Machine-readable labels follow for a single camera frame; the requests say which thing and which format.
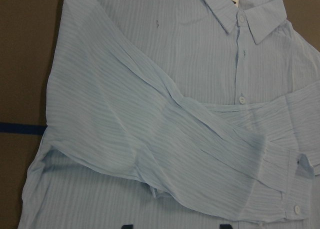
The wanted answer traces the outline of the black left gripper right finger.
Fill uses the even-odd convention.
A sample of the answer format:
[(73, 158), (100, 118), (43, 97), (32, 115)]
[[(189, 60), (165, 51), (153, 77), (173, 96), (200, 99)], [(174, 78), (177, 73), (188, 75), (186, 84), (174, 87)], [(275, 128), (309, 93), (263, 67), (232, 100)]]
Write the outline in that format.
[(219, 229), (238, 229), (238, 223), (220, 223)]

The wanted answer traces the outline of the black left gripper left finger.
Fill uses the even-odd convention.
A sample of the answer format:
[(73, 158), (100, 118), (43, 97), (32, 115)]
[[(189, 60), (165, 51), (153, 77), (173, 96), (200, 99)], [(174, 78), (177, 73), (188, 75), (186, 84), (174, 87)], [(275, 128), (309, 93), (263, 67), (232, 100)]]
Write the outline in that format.
[(134, 225), (133, 224), (125, 224), (121, 227), (121, 229), (133, 229)]

